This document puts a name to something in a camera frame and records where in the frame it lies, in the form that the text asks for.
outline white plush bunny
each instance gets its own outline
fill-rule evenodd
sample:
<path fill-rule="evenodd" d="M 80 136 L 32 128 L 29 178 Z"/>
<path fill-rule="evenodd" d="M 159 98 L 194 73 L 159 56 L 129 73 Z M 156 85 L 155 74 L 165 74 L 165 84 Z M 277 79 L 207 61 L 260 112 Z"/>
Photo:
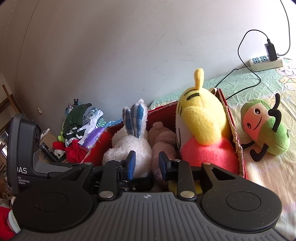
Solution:
<path fill-rule="evenodd" d="M 112 139 L 113 148 L 103 157 L 103 165 L 111 160 L 125 160 L 131 150 L 136 152 L 136 167 L 133 177 L 146 177 L 151 172 L 152 150 L 146 140 L 146 121 L 148 108 L 143 99 L 131 109 L 124 107 L 122 118 L 124 129 L 119 130 Z"/>

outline plaid fabric ear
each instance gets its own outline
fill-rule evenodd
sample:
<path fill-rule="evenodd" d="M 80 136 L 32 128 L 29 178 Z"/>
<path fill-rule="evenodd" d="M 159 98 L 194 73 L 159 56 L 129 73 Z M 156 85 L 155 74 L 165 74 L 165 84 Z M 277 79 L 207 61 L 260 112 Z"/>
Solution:
<path fill-rule="evenodd" d="M 129 135 L 133 135 L 133 128 L 131 122 L 131 110 L 128 107 L 124 107 L 122 110 L 122 118 L 124 126 L 126 127 L 126 131 Z"/>
<path fill-rule="evenodd" d="M 133 135 L 137 138 L 140 138 L 144 116 L 144 107 L 142 105 L 142 103 L 135 103 L 131 107 L 131 125 L 133 128 Z"/>

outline black plush arm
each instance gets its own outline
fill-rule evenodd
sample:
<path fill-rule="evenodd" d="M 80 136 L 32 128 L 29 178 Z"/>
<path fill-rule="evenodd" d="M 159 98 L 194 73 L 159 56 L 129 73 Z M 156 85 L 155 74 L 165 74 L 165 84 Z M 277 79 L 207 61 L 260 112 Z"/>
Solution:
<path fill-rule="evenodd" d="M 274 116 L 276 118 L 276 121 L 274 122 L 274 126 L 272 127 L 272 130 L 274 132 L 277 132 L 277 129 L 281 123 L 281 112 L 279 110 L 276 110 L 276 109 L 270 109 L 268 111 L 268 114 L 270 116 Z"/>
<path fill-rule="evenodd" d="M 255 161 L 255 162 L 261 161 L 261 159 L 266 154 L 267 149 L 268 149 L 268 145 L 264 144 L 262 147 L 262 150 L 259 153 L 255 152 L 254 149 L 250 150 L 250 155 L 251 155 L 253 161 Z"/>
<path fill-rule="evenodd" d="M 249 142 L 249 143 L 247 143 L 247 144 L 241 144 L 242 149 L 244 150 L 244 149 L 250 147 L 251 145 L 253 145 L 254 143 L 255 143 L 254 141 L 251 141 L 251 142 Z"/>
<path fill-rule="evenodd" d="M 280 102 L 281 102 L 281 96 L 279 95 L 279 93 L 276 93 L 276 102 L 274 104 L 273 109 L 277 109 Z"/>

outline yellow plush toy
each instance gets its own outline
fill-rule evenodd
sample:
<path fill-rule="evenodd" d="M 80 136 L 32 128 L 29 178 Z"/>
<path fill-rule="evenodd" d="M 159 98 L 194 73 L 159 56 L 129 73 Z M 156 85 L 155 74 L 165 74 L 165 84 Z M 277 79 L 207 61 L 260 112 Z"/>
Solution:
<path fill-rule="evenodd" d="M 221 102 L 202 87 L 203 69 L 194 72 L 194 79 L 195 87 L 185 90 L 179 98 L 176 113 L 177 129 L 180 121 L 183 121 L 201 145 L 218 143 L 222 136 L 229 139 L 231 130 Z"/>
<path fill-rule="evenodd" d="M 209 161 L 239 174 L 231 128 L 222 103 L 202 87 L 203 69 L 194 73 L 195 86 L 183 92 L 176 110 L 177 144 L 182 159 L 191 166 Z"/>

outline purple package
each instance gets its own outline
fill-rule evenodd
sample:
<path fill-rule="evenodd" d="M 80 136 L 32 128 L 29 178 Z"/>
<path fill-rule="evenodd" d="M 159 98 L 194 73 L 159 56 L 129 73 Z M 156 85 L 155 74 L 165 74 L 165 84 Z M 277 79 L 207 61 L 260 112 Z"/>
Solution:
<path fill-rule="evenodd" d="M 97 139 L 100 137 L 105 127 L 95 128 L 91 133 L 89 133 L 83 142 L 84 147 L 91 149 L 91 147 L 96 143 Z"/>

